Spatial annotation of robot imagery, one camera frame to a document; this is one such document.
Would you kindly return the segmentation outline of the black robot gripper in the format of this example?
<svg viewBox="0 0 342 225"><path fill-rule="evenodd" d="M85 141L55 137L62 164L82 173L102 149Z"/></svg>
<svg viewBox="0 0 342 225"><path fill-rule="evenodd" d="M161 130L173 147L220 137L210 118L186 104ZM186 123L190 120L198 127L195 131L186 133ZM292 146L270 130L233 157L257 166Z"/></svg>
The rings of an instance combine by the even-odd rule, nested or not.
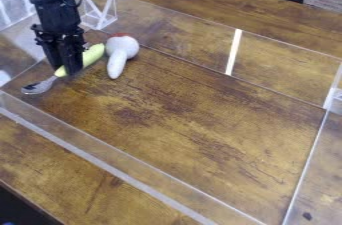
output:
<svg viewBox="0 0 342 225"><path fill-rule="evenodd" d="M83 0L30 0L39 23L31 29L53 69L62 65L69 75L83 69L85 30L81 28L79 6Z"/></svg>

